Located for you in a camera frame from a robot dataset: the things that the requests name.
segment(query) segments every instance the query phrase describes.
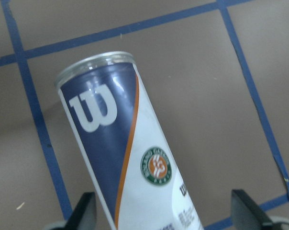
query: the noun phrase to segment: roland garros logo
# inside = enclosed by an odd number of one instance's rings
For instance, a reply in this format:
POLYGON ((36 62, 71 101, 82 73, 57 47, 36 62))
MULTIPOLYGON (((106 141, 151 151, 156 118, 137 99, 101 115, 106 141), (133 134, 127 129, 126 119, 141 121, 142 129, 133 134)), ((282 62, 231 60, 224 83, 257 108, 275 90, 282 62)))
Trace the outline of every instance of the roland garros logo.
POLYGON ((144 177, 153 184, 166 184, 171 179, 169 159, 159 147, 151 148, 144 153, 141 171, 144 177))

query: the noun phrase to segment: floor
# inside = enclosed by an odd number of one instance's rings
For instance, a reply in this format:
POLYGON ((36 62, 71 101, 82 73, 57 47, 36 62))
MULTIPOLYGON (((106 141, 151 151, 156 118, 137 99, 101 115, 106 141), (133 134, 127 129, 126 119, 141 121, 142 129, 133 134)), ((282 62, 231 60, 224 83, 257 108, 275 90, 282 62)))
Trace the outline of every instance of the floor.
POLYGON ((206 230, 233 229, 234 188, 289 218, 289 0, 0 0, 0 230, 94 191, 54 79, 113 50, 134 55, 206 230))

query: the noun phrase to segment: blue tape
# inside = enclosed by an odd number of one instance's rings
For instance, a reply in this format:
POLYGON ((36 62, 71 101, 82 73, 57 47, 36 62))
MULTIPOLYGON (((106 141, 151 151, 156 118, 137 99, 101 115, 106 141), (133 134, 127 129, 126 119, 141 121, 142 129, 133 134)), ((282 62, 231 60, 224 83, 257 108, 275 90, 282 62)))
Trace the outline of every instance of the blue tape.
POLYGON ((280 205, 284 205, 287 202, 289 202, 289 197, 288 197, 288 194, 285 194, 285 195, 281 195, 275 199, 269 200, 269 201, 261 204, 260 208, 264 212, 267 212, 267 211, 274 209, 280 205))
POLYGON ((222 229, 229 228, 232 225, 233 225, 232 220, 230 217, 228 217, 218 222, 215 222, 211 225, 208 225, 204 229, 205 230, 222 230, 222 229))
POLYGON ((6 55, 0 58, 0 66, 9 65, 16 62, 16 56, 14 54, 6 55))
POLYGON ((68 219, 72 213, 71 204, 66 192, 64 181, 62 179, 59 166, 55 157, 54 150, 51 145, 50 137, 44 122, 44 117, 38 102, 37 94, 32 81, 30 69, 24 55, 22 42, 18 32, 17 24, 12 17, 9 7, 9 0, 1 1, 2 9, 6 19, 6 24, 11 37, 11 42, 16 55, 16 61, 19 66, 23 85, 27 95, 27 99, 31 108, 34 123, 37 129, 40 144, 42 146, 45 160, 47 162, 52 181, 56 190, 56 194, 65 219, 68 219))
MULTIPOLYGON (((58 42, 58 43, 30 49, 30 50, 27 50, 24 52, 25 58, 30 59, 30 58, 43 56, 46 54, 52 54, 55 52, 66 50, 66 49, 71 49, 74 47, 83 46, 86 44, 98 42, 98 41, 101 41, 104 39, 120 36, 121 34, 125 35, 125 34, 129 34, 132 32, 151 28, 154 26, 162 25, 165 23, 169 23, 169 22, 180 20, 180 19, 188 18, 191 16, 195 16, 195 15, 198 15, 201 13, 210 12, 210 11, 213 11, 216 9, 218 9, 218 5, 216 2, 205 4, 202 6, 193 7, 193 8, 187 9, 187 10, 182 10, 182 11, 166 14, 166 15, 155 17, 152 19, 144 20, 141 22, 120 26, 120 27, 117 27, 114 29, 105 30, 102 32, 89 34, 89 35, 69 39, 66 41, 62 41, 62 42, 58 42)), ((0 66, 11 64, 13 62, 16 62, 14 55, 8 55, 8 56, 4 56, 4 57, 0 58, 0 66)))
POLYGON ((242 48, 240 46, 238 36, 236 34, 232 20, 230 18, 230 15, 228 13, 228 10, 227 10, 223 0, 217 0, 217 3, 219 5, 219 9, 220 9, 225 27, 227 29, 228 35, 229 35, 230 40, 231 40, 231 42, 234 46, 234 49, 236 51, 236 54, 237 54, 239 63, 241 65, 241 69, 242 69, 243 76, 245 78, 247 87, 249 89, 249 92, 251 94, 251 97, 253 99, 255 107, 257 109, 257 113, 258 113, 262 128, 264 130, 265 136, 267 138, 269 147, 271 149, 274 160, 275 160, 275 162, 279 168, 279 171, 281 172, 281 174, 284 178, 284 182, 285 182, 286 189, 287 189, 288 196, 289 196, 289 175, 288 175, 287 169, 285 167, 284 161, 282 159, 282 156, 280 154, 280 151, 278 149, 277 142, 275 140, 274 134, 272 132, 272 128, 271 128, 270 123, 268 121, 268 117, 266 115, 266 112, 265 112, 264 107, 262 105, 261 99, 260 99, 259 94, 257 92, 255 83, 253 81, 253 78, 252 78, 252 75, 250 72, 250 69, 248 67, 248 64, 247 64, 245 56, 244 56, 244 53, 243 53, 242 48))

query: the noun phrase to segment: metal lid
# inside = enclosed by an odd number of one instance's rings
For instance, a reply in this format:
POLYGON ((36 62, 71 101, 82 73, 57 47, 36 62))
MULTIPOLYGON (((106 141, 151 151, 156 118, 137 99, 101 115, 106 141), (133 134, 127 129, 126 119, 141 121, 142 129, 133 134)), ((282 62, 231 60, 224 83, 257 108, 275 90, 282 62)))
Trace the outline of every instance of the metal lid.
POLYGON ((88 57, 61 71, 55 79, 55 86, 59 89, 70 79, 101 66, 113 65, 121 62, 135 63, 132 54, 123 51, 107 52, 88 57))

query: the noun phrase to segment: cylindrical can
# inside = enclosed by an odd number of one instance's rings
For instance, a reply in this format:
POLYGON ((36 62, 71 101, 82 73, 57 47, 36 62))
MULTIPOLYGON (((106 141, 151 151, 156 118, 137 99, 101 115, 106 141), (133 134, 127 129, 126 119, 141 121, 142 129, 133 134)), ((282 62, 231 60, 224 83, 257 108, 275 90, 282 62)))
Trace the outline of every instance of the cylindrical can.
POLYGON ((201 230, 134 58, 81 60, 55 81, 113 230, 201 230))

